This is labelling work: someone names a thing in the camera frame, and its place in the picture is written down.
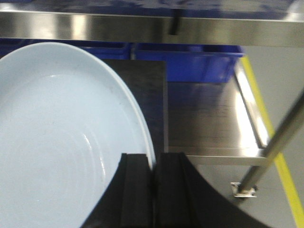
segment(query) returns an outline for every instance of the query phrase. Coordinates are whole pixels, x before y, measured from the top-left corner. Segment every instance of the gray floor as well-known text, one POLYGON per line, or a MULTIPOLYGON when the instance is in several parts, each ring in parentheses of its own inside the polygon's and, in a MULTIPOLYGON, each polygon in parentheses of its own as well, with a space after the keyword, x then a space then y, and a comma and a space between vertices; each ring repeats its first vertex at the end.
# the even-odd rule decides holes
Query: gray floor
MULTIPOLYGON (((270 118, 274 127, 277 127, 304 86, 304 49, 283 47, 245 48, 253 65, 270 118)), ((304 202, 303 147, 304 127, 284 150, 286 161, 302 203, 304 202)), ((259 188, 257 198, 247 200, 238 200, 232 197, 229 183, 240 181, 248 170, 248 166, 199 165, 197 168, 218 192, 237 204, 246 213, 274 228, 296 228, 274 165, 257 183, 259 188)))
MULTIPOLYGON (((304 48, 246 47, 270 119, 276 128, 304 88, 304 48)), ((304 205, 304 127, 284 152, 304 205)))

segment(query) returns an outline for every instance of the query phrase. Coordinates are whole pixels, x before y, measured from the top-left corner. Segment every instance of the metal rod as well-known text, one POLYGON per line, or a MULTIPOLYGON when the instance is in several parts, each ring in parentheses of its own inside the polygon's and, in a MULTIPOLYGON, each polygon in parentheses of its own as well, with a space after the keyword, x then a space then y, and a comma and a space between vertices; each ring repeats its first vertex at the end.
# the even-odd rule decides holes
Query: metal rod
POLYGON ((285 119, 282 121, 275 135, 263 151, 267 158, 265 166, 252 166, 244 176, 239 186, 239 192, 251 189, 266 172, 277 154, 283 150, 291 137, 300 129, 304 122, 304 90, 285 119))

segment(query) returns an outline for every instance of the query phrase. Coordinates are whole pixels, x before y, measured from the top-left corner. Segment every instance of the metal bracket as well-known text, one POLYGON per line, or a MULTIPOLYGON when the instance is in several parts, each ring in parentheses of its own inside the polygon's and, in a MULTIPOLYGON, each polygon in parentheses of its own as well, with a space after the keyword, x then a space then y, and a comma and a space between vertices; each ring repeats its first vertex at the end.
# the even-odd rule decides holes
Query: metal bracket
POLYGON ((230 185, 232 187, 232 192, 234 197, 238 198, 256 198, 256 187, 251 188, 250 190, 243 190, 242 192, 238 191, 238 187, 240 182, 231 182, 230 185))

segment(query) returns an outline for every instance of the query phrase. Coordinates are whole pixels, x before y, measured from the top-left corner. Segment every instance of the stainless steel rack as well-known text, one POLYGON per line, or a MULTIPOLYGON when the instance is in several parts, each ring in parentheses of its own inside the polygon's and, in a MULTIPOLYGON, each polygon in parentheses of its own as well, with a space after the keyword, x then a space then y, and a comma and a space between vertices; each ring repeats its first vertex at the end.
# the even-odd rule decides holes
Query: stainless steel rack
MULTIPOLYGON (((272 0, 265 3, 250 0, 243 1, 241 6, 237 0, 216 3, 211 0, 203 3, 174 0, 143 0, 140 3, 134 0, 34 0, 29 3, 0 3, 0 37, 304 47, 304 1, 272 0)), ((198 87, 190 89, 199 91, 198 87)), ((215 85, 209 86, 209 89, 210 93, 222 90, 216 95, 218 98, 224 91, 233 100, 216 100, 219 103, 212 108, 210 104, 205 107, 196 104, 196 109, 184 104, 181 112, 169 106, 169 150, 184 151, 196 164, 252 165, 239 190, 250 189, 303 122, 304 101, 298 101, 268 143, 269 136, 260 121, 255 101, 250 97, 250 87, 248 89, 241 65, 236 69, 234 81, 222 85, 222 88, 215 85), (235 102, 237 96, 242 98, 242 112, 249 117, 242 120, 251 126, 246 135, 236 127, 238 113, 232 115, 236 103, 231 102, 235 102), (204 120, 211 120, 208 119, 209 115, 215 114, 211 110, 222 112, 222 115, 216 113, 218 116, 211 116, 213 119, 209 122, 223 123, 223 129, 218 127, 216 133, 210 124, 203 123, 204 120), (183 129, 178 129, 183 126, 183 121, 179 122, 177 118, 185 118, 185 113, 188 117, 195 116, 196 121, 189 120, 191 124, 188 125, 184 122, 184 130, 192 129, 188 135, 181 133, 183 129), (172 116, 176 123, 170 122, 172 116), (228 144, 233 143, 231 138, 234 136, 237 136, 237 144, 221 144, 225 138, 229 140, 228 144), (250 138, 250 146, 240 144, 241 138, 250 138)))

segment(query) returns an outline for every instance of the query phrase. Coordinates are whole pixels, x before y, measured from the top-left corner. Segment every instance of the blue plastic crate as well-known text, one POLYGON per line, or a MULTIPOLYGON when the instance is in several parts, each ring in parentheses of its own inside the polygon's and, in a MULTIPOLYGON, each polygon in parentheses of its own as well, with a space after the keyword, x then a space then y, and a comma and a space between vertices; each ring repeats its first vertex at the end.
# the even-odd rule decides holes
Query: blue plastic crate
POLYGON ((60 42, 79 47, 97 58, 130 59, 131 44, 123 42, 77 41, 77 40, 33 40, 32 43, 60 42))
POLYGON ((3 57, 18 48, 26 46, 29 43, 30 40, 28 39, 0 38, 0 57, 3 57))
POLYGON ((231 78, 240 46, 144 44, 135 46, 139 60, 166 61, 167 81, 225 83, 231 78))

